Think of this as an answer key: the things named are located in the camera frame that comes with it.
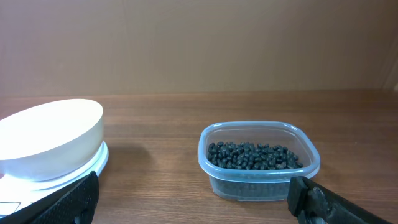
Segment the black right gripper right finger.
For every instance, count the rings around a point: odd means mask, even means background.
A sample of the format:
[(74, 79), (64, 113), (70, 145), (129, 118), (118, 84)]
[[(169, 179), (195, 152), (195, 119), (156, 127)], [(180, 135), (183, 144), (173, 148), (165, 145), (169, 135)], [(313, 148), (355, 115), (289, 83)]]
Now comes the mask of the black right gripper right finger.
[(287, 203), (299, 223), (389, 224), (306, 177), (291, 178)]

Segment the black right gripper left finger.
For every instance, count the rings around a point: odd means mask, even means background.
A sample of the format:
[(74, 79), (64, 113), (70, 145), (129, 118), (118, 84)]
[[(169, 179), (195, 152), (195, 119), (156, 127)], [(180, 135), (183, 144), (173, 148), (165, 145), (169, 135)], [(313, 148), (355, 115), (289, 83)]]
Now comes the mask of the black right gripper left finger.
[(96, 172), (1, 218), (1, 224), (90, 224), (100, 195)]

